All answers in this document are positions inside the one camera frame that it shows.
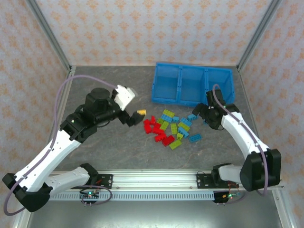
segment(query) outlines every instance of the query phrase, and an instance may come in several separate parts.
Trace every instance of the wallpaper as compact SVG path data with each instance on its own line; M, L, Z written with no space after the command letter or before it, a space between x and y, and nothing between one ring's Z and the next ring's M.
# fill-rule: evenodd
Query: wallpaper
M0 2L0 177L28 164L45 146L66 71L24 0ZM7 187L0 181L1 227Z
M242 77L262 140L282 154L298 224L304 224L303 66L303 0L284 0Z
M38 0L72 65L236 65L271 0Z

